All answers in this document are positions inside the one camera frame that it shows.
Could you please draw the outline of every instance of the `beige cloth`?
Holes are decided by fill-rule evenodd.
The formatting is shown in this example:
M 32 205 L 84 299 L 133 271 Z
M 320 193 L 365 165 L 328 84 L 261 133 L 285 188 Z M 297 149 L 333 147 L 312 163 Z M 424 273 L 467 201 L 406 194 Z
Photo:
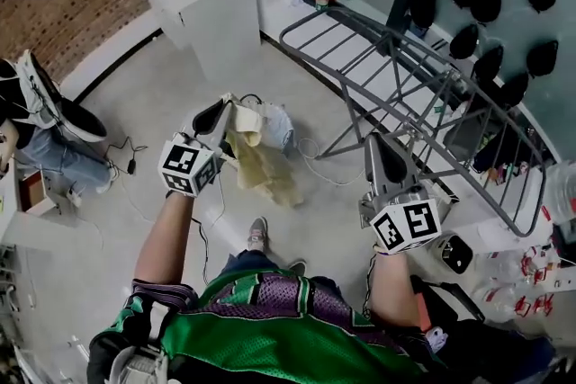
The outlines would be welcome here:
M 264 118 L 242 106 L 233 94 L 226 94 L 222 98 L 234 103 L 226 141 L 239 163 L 238 187 L 255 189 L 278 205 L 293 207 L 302 203 L 286 157 L 280 150 L 261 142 Z

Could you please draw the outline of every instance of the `jeans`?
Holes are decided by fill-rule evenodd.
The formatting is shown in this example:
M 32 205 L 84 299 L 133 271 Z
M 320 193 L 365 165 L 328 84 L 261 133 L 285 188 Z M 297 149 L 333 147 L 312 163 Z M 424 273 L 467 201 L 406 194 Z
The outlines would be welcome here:
M 108 165 L 79 152 L 73 143 L 57 139 L 50 129 L 36 128 L 23 152 L 39 169 L 56 171 L 73 182 L 72 189 L 81 193 L 86 187 L 96 188 L 110 181 Z
M 220 275 L 224 275 L 228 272 L 237 271 L 254 271 L 256 269 L 279 269 L 278 264 L 273 263 L 268 259 L 268 257 L 258 250 L 244 250 L 238 256 L 230 255 L 224 269 Z M 316 282 L 318 285 L 322 285 L 336 294 L 339 298 L 342 298 L 342 292 L 340 288 L 336 285 L 336 282 L 328 277 L 311 277 L 309 280 Z

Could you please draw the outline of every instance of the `metal drying rack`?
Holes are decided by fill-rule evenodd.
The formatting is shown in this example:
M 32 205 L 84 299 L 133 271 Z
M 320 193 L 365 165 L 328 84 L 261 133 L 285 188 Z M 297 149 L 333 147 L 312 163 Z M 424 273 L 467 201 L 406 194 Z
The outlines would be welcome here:
M 286 39 L 290 38 L 291 32 L 298 30 L 303 25 L 316 20 L 321 16 L 328 18 L 328 21 L 324 21 L 328 26 L 326 29 L 300 45 L 291 46 L 287 43 Z M 325 40 L 328 38 L 329 33 L 338 27 L 347 28 L 350 31 L 350 34 L 328 49 L 325 49 L 325 47 L 317 47 L 323 49 L 318 56 L 314 57 L 306 52 L 306 49 L 311 49 L 312 44 L 318 45 L 319 40 Z M 366 39 L 368 44 L 368 46 L 359 54 L 354 56 L 344 66 L 339 67 L 338 69 L 335 69 L 326 63 L 326 57 L 334 53 L 338 54 L 339 49 L 340 51 L 344 51 L 344 47 L 347 43 L 358 36 Z M 348 109 L 351 120 L 350 125 L 346 127 L 346 129 L 344 129 L 317 158 L 336 156 L 338 154 L 361 148 L 363 146 L 364 137 L 362 136 L 359 122 L 362 119 L 374 120 L 373 114 L 378 111 L 384 111 L 384 116 L 380 118 L 377 123 L 374 124 L 374 122 L 372 122 L 373 128 L 370 132 L 378 129 L 383 138 L 388 140 L 393 139 L 396 142 L 400 142 L 412 156 L 418 167 L 419 173 L 417 179 L 438 181 L 443 177 L 460 175 L 478 194 L 481 195 L 481 197 L 490 205 L 494 212 L 504 221 L 507 227 L 516 236 L 527 237 L 534 231 L 542 205 L 545 187 L 545 167 L 541 152 L 535 146 L 532 139 L 527 136 L 524 130 L 521 129 L 504 110 L 492 101 L 492 99 L 484 93 L 471 78 L 460 73 L 456 73 L 458 78 L 454 78 L 454 74 L 451 74 L 451 71 L 446 71 L 447 69 L 456 70 L 454 63 L 451 62 L 449 58 L 443 58 L 426 45 L 418 43 L 417 41 L 412 40 L 405 35 L 359 13 L 341 7 L 330 7 L 326 10 L 317 11 L 305 18 L 302 18 L 291 26 L 288 26 L 280 34 L 280 43 L 290 54 L 337 79 L 341 88 L 342 98 L 344 99 Z M 365 78 L 362 83 L 357 83 L 349 78 L 350 72 L 374 53 L 379 53 L 384 57 L 384 64 Z M 395 84 L 395 90 L 386 100 L 384 100 L 366 87 L 377 76 L 379 76 L 387 66 L 390 65 L 393 67 L 393 83 Z M 403 67 L 407 72 L 409 72 L 408 76 L 405 76 L 402 79 L 399 70 L 400 67 Z M 407 82 L 412 78 L 418 79 L 419 84 L 412 86 L 410 89 L 406 89 Z M 423 89 L 427 89 L 429 91 L 428 94 L 433 94 L 433 96 L 424 111 L 417 112 L 407 104 L 406 98 Z M 350 91 L 362 95 L 373 103 L 375 107 L 370 110 L 359 111 L 359 104 L 352 99 Z M 443 123 L 446 116 L 446 108 L 448 106 L 455 108 L 459 106 L 461 102 L 470 101 L 472 98 L 482 98 L 485 101 L 484 107 L 469 113 L 468 110 L 471 105 L 467 104 L 460 117 Z M 433 124 L 427 120 L 427 117 L 433 110 L 438 110 L 437 107 L 435 108 L 437 103 L 441 104 L 441 110 L 437 114 L 437 122 Z M 388 115 L 391 115 L 400 122 L 398 127 L 392 132 L 385 129 L 382 125 L 383 120 Z M 456 134 L 462 127 L 463 122 L 473 119 L 476 119 L 481 124 L 481 132 L 475 140 L 475 143 L 473 143 L 475 144 L 475 149 L 465 160 L 461 159 L 458 161 L 450 150 L 448 150 L 448 148 L 443 144 L 441 134 L 445 135 L 446 129 L 453 126 L 457 127 L 455 129 Z M 500 142 L 496 155 L 494 156 L 492 168 L 495 166 L 497 158 L 500 155 L 502 141 L 507 130 L 512 129 L 517 135 L 517 148 L 513 165 L 515 165 L 518 160 L 518 153 L 522 143 L 530 149 L 530 161 L 528 162 L 527 171 L 525 172 L 521 193 L 517 199 L 517 207 L 513 213 L 508 213 L 502 208 L 502 204 L 505 198 L 507 198 L 510 181 L 506 182 L 504 192 L 498 200 L 498 198 L 493 197 L 489 191 L 487 191 L 490 176 L 486 174 L 486 179 L 481 182 L 479 177 L 475 177 L 474 171 L 472 170 L 472 160 L 482 148 L 482 142 L 485 140 L 484 135 L 488 133 L 489 125 L 491 127 L 497 126 L 501 129 Z M 355 143 L 349 146 L 337 148 L 338 144 L 350 131 L 353 131 L 355 134 Z M 408 138 L 408 141 L 402 142 L 401 138 Z M 418 154 L 414 152 L 414 147 L 417 141 L 423 141 L 425 143 L 425 146 Z M 421 158 L 425 151 L 427 153 L 424 160 L 422 160 Z M 438 153 L 450 165 L 450 168 L 444 171 L 432 172 L 428 168 L 428 160 L 432 152 Z M 539 186 L 540 189 L 537 206 L 534 209 L 534 217 L 532 218 L 530 229 L 523 232 L 517 225 L 518 213 L 526 192 L 530 169 L 537 167 L 539 167 L 542 172 L 542 182 Z

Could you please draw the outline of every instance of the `shoe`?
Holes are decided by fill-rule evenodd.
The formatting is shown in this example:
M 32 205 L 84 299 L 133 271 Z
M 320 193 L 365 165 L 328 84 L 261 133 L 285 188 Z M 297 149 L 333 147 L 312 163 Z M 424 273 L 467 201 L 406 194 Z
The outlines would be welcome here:
M 118 168 L 116 168 L 114 165 L 110 165 L 108 167 L 108 172 L 110 173 L 110 179 L 108 180 L 108 183 L 106 183 L 104 186 L 96 187 L 96 193 L 108 192 L 110 190 L 110 186 L 112 186 L 112 183 L 118 179 Z
M 248 250 L 258 250 L 265 253 L 268 249 L 268 223 L 266 218 L 261 216 L 250 226 L 250 236 L 248 237 Z
M 78 192 L 74 192 L 72 188 L 68 189 L 68 192 L 66 192 L 66 198 L 70 200 L 70 203 L 72 203 L 76 208 L 82 206 L 82 197 L 80 197 Z
M 299 277 L 303 277 L 306 274 L 306 261 L 297 259 L 288 266 L 288 270 L 294 272 Z

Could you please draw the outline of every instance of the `floor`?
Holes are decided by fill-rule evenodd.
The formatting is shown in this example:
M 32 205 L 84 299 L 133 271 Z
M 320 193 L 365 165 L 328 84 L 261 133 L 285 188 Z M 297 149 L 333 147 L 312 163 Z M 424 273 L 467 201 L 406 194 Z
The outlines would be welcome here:
M 165 36 L 120 66 L 90 94 L 84 106 L 108 128 L 108 142 L 122 143 L 130 135 L 135 146 L 148 146 L 136 155 L 135 175 L 123 174 L 103 196 L 85 194 L 76 213 L 70 210 L 51 216 L 77 230 L 75 238 L 62 242 L 56 251 L 19 251 L 22 273 L 17 297 L 22 311 L 16 316 L 18 327 L 52 375 L 86 381 L 86 362 L 69 342 L 75 336 L 87 347 L 95 334 L 112 323 L 130 292 L 140 247 L 166 194 L 156 171 L 164 141 L 172 138 L 189 111 L 227 92 L 237 96 L 256 93 L 267 102 L 283 105 L 292 117 L 297 138 L 313 138 L 320 147 L 348 120 L 340 99 L 266 43 L 249 75 L 221 82 L 206 82 L 194 54 L 177 50 Z M 97 148 L 104 150 L 105 145 Z M 129 149 L 111 151 L 111 158 L 122 168 L 130 157 Z M 264 215 L 275 261 L 286 265 L 305 259 L 307 275 L 333 278 L 346 300 L 361 308 L 374 242 L 370 228 L 360 229 L 357 212 L 357 201 L 367 192 L 367 183 L 359 178 L 348 186 L 336 186 L 311 173 L 296 150 L 289 160 L 304 197 L 304 203 L 293 210 L 255 192 L 241 191 L 236 172 L 229 166 L 220 175 L 221 188 L 217 182 L 196 201 L 194 216 L 209 238 L 208 278 L 218 275 L 230 253 L 244 249 L 251 222 Z M 311 162 L 332 180 L 347 183 L 362 173 L 363 153 Z M 202 291 L 204 245 L 194 224 L 191 230 L 184 282 Z M 411 253 L 416 256 L 415 270 L 426 268 L 448 280 L 431 265 L 425 249 Z M 560 303 L 561 319 L 570 317 L 564 313 L 574 305 L 573 297 L 566 296 L 571 294 Z M 556 324 L 548 333 L 562 336 L 562 322 Z

